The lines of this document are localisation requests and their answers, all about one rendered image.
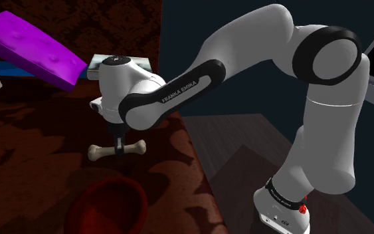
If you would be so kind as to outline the dark red patterned bed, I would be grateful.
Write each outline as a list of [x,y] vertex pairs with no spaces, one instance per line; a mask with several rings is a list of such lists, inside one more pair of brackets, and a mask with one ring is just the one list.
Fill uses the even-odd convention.
[[[162,0],[0,0],[10,11],[63,43],[83,61],[111,51],[147,57],[158,68]],[[62,234],[76,196],[111,176],[136,180],[148,198],[140,234],[229,234],[178,112],[148,131],[147,152],[87,158],[112,136],[89,102],[96,82],[71,92],[29,77],[1,77],[0,234]]]

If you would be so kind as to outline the dark robot stand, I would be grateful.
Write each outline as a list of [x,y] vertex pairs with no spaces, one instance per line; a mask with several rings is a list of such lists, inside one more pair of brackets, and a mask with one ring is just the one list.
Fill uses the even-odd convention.
[[[278,167],[241,146],[210,180],[230,234],[279,234],[253,210],[253,193]],[[313,191],[308,195],[310,234],[374,234],[374,224],[343,195]]]

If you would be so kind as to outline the pale hardcover book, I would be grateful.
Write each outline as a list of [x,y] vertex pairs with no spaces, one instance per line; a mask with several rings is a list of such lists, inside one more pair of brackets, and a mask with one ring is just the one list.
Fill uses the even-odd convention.
[[[100,63],[112,55],[99,55],[94,54],[92,57],[92,60],[90,61],[90,64],[88,66],[88,69],[86,71],[86,77],[89,80],[98,80],[98,71]],[[143,68],[144,70],[148,72],[152,72],[151,65],[149,63],[148,58],[143,57],[130,57],[132,61],[134,61],[135,64],[137,64],[139,67]]]

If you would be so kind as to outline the beige toy bone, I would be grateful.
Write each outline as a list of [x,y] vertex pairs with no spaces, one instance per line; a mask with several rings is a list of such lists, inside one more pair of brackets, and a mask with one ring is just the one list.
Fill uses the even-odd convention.
[[143,155],[146,153],[146,142],[139,140],[135,144],[123,145],[115,147],[100,147],[97,145],[90,145],[88,148],[88,159],[92,162],[99,160],[106,156],[121,156],[124,154],[139,154]]

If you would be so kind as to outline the blue flat pad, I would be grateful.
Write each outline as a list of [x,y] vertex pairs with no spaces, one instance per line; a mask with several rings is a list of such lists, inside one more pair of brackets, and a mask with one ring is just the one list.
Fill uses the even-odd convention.
[[35,76],[7,61],[0,61],[0,76]]

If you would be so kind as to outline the purple cushion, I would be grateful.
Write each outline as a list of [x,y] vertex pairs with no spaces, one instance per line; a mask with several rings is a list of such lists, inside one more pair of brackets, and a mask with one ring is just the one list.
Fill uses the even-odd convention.
[[70,92],[86,63],[22,18],[0,13],[0,58]]

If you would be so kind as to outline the dark red bowl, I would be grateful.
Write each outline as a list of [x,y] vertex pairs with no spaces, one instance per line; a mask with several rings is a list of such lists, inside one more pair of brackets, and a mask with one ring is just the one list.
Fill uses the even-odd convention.
[[71,203],[64,234],[140,234],[147,207],[140,184],[109,177],[88,186]]

